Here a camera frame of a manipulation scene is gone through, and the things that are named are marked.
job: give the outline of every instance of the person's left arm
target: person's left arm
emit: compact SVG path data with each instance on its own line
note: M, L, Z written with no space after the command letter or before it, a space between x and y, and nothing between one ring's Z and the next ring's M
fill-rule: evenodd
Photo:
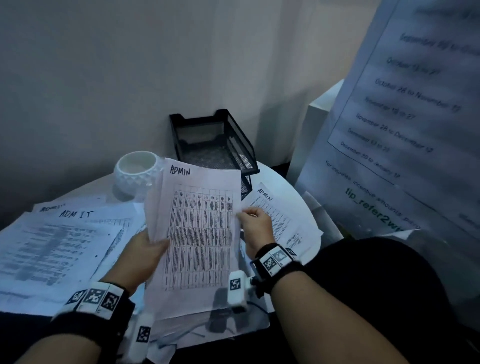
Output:
M167 248L168 240L151 244L147 230L138 233L101 281L122 286L131 296L150 278ZM100 353L101 348L87 338L58 334L37 341L16 364L94 364Z

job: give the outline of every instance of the person's left hand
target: person's left hand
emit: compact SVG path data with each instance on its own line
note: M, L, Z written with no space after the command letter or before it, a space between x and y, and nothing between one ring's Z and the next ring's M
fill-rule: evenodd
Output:
M169 243L168 239L150 243L147 230L139 232L132 236L117 262L101 281L123 286L130 296L133 295L138 286L153 274Z

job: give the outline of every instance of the white ceramic pot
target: white ceramic pot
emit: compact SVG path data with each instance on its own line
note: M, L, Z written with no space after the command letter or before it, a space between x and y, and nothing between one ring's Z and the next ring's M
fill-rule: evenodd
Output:
M115 165L116 186L124 193L136 196L151 186L163 167L163 159L152 152L125 154Z

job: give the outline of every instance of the qr code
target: qr code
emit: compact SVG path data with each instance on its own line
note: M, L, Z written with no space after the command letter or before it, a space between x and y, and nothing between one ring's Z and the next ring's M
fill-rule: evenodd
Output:
M267 270L272 270L272 268L276 266L276 261L270 257L263 262L263 265Z
M137 342L148 342L150 337L150 328L148 326L140 326L138 329Z
M281 250L279 250L276 253L273 253L272 256L273 256L273 258L275 258L275 260L277 262L281 262L283 259L285 259L287 257L287 255Z
M116 294L113 294L112 292L107 292L100 306L106 308L107 310L113 311L115 310L115 306L117 305L119 299L120 297Z
M66 304L70 304L70 303L74 303L74 302L77 302L79 299L82 298L82 296L84 295L86 290L81 290L81 291L78 291L78 292L75 292L73 294L72 297L70 297L70 299L67 301Z
M291 256L297 256L295 254L295 252L293 250L291 250L290 248L285 248L285 250L287 251L288 254L290 254Z
M84 303L100 303L105 290L98 290L96 288L90 288L85 296Z
M240 278L232 279L230 281L230 290L231 291L239 290L240 286L241 286Z

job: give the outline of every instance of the hand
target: hand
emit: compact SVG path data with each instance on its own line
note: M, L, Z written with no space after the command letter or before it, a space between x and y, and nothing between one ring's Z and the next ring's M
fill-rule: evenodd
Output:
M254 259L264 245L275 243L272 220L261 208L245 208L243 212L237 214L237 217L243 227L246 251L250 259Z
M113 267L101 281L123 286L130 296L133 295L138 286L153 274L169 244L168 239L151 244L147 230L139 232L132 236Z

